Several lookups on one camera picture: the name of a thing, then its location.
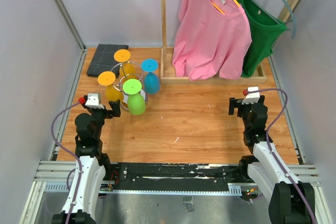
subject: metal floor panel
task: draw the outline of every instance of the metal floor panel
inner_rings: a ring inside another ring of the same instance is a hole
[[[67,193],[44,193],[35,224],[51,223]],[[190,211],[179,195],[114,194],[98,199],[97,224],[269,224],[265,198],[248,203],[237,196],[194,196]]]

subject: orange disc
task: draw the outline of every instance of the orange disc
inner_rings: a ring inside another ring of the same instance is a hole
[[[115,81],[115,74],[111,71],[105,71],[98,76],[98,83],[102,86],[112,85]]]
[[[125,62],[131,58],[131,53],[126,49],[120,49],[114,53],[114,59],[117,62]]]

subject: wooden floor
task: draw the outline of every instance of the wooden floor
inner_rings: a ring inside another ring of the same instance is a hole
[[[147,58],[160,61],[160,48],[129,50],[135,62]],[[98,85],[97,78],[86,75],[94,51],[95,48],[88,50],[73,101],[85,94],[100,92],[103,104],[107,105],[104,88]],[[275,87],[268,60],[262,64],[268,79],[259,88]],[[112,162],[236,164],[241,156],[250,155],[250,152],[243,142],[243,122],[236,115],[228,116],[228,103],[230,97],[242,98],[245,88],[242,85],[162,85],[159,93],[149,95],[144,114],[133,116],[122,111],[120,118],[106,120],[101,134],[103,152]],[[277,92],[264,95],[269,123],[279,113],[281,104]],[[72,151],[76,136],[74,120],[84,112],[81,106],[70,111],[62,143]],[[297,164],[284,116],[273,126],[270,136],[283,160],[287,164]],[[61,150],[57,160],[73,158]]]

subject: cable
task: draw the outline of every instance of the cable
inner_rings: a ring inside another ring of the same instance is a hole
[[[68,177],[67,177],[67,189],[68,189],[68,191],[70,191],[70,185],[69,185],[70,176],[71,176],[71,173],[73,173],[75,170],[76,169],[72,169],[68,174]]]
[[[109,188],[112,190],[112,185],[111,185],[111,180],[113,179],[113,173],[111,174],[111,178],[110,178],[110,181],[109,181]]]
[[[267,145],[268,145],[268,148],[269,150],[271,151],[274,159],[276,160],[276,162],[278,163],[278,165],[280,166],[280,168],[282,169],[282,171],[286,174],[286,177],[288,177],[288,179],[291,181],[291,183],[294,185],[296,191],[298,192],[298,194],[300,195],[303,203],[305,204],[308,212],[309,212],[309,215],[310,215],[310,218],[312,220],[312,223],[313,224],[316,224],[317,221],[316,221],[316,218],[314,216],[314,213],[313,211],[311,210],[311,207],[310,205],[308,204],[307,202],[307,199],[305,198],[305,196],[303,195],[303,193],[301,192],[300,188],[298,187],[298,185],[295,183],[294,179],[288,174],[288,171],[286,170],[286,168],[283,166],[283,164],[281,163],[281,161],[279,160],[278,156],[275,154],[275,152],[273,152],[273,149],[272,149],[272,146],[271,146],[271,143],[269,141],[269,130],[271,129],[271,127],[275,124],[275,122],[280,118],[280,116],[283,114],[284,110],[286,109],[286,106],[287,106],[287,103],[288,103],[288,96],[287,96],[287,93],[282,90],[282,89],[277,89],[277,88],[270,88],[270,89],[259,89],[259,90],[256,90],[256,91],[247,91],[248,93],[257,93],[257,92],[265,92],[265,91],[279,91],[281,92],[282,94],[284,94],[285,96],[285,103],[283,104],[283,107],[280,111],[280,113],[277,115],[277,117],[269,124],[269,126],[267,127],[266,129],[266,142],[267,142]]]
[[[69,153],[71,156],[75,157],[75,159],[77,160],[78,162],[78,167],[79,167],[79,172],[78,172],[78,179],[77,179],[77,183],[76,183],[76,187],[75,187],[75,191],[73,192],[73,198],[72,198],[72,203],[70,204],[70,209],[69,209],[69,212],[68,212],[68,215],[67,215],[67,219],[65,221],[65,224],[69,224],[69,221],[70,221],[70,216],[71,216],[71,212],[73,210],[73,206],[74,206],[74,202],[76,200],[76,197],[77,197],[77,192],[78,192],[78,188],[79,188],[79,183],[80,183],[80,179],[81,179],[81,176],[82,176],[82,162],[80,161],[79,157],[77,157],[75,155],[75,153],[71,152],[70,150],[66,149],[59,141],[57,141],[56,137],[55,137],[55,134],[54,134],[54,125],[55,125],[55,122],[56,120],[58,119],[58,117],[60,115],[62,115],[64,112],[66,112],[67,110],[70,110],[71,108],[79,105],[80,102],[76,102],[74,103],[73,105],[63,109],[61,112],[59,112],[55,118],[53,119],[52,123],[51,123],[51,136],[52,136],[52,139],[55,141],[55,144],[57,146],[59,146],[60,148],[62,148],[64,151],[66,151],[67,153]]]
[[[113,171],[116,175],[117,175],[117,179],[115,181],[114,185],[117,185],[117,183],[119,182],[119,174],[116,171]]]

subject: green disc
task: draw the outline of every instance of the green disc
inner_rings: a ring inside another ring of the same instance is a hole
[[[122,86],[122,89],[126,94],[137,94],[140,92],[141,88],[141,82],[136,79],[127,80]]]

